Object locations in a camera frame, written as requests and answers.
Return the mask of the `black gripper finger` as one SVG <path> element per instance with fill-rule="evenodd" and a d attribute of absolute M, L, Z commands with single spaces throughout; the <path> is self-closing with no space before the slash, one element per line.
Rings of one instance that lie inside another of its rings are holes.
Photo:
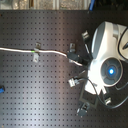
<path fill-rule="evenodd" d="M 69 58 L 70 60 L 76 61 L 76 60 L 78 60 L 78 55 L 74 52 L 68 51 L 67 52 L 67 58 Z"/>
<path fill-rule="evenodd" d="M 71 87 L 74 87 L 80 83 L 80 79 L 73 77 L 73 78 L 68 80 L 68 83 Z"/>

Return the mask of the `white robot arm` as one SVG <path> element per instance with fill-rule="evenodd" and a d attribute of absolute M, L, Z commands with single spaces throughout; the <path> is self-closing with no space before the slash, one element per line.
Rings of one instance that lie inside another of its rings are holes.
<path fill-rule="evenodd" d="M 82 58 L 75 52 L 68 52 L 67 58 L 84 66 L 87 75 L 74 77 L 69 84 L 73 87 L 83 81 L 88 93 L 106 94 L 107 89 L 122 78 L 122 61 L 128 63 L 128 27 L 104 21 L 96 28 L 92 40 L 87 33 L 83 33 L 82 38 L 89 57 Z"/>

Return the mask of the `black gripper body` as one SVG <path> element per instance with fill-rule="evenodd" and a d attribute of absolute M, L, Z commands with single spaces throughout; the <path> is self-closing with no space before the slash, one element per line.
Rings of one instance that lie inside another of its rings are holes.
<path fill-rule="evenodd" d="M 81 57 L 80 55 L 77 56 L 77 62 L 84 66 L 85 68 L 88 68 L 90 63 L 92 61 L 92 56 L 88 54 L 85 57 Z"/>

